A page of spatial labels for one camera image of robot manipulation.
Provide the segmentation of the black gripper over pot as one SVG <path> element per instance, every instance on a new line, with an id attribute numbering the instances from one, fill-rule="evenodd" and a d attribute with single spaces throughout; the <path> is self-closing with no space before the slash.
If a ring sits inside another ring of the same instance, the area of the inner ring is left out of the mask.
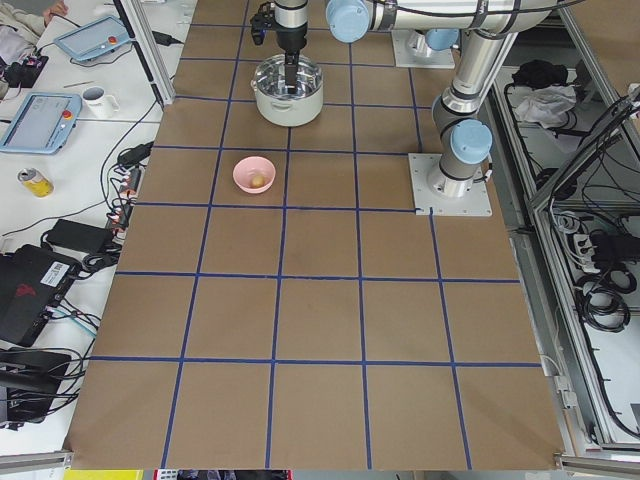
<path id="1" fill-rule="evenodd" d="M 297 88 L 299 52 L 306 46 L 307 0 L 276 0 L 274 18 L 277 43 L 285 51 L 285 85 Z"/>

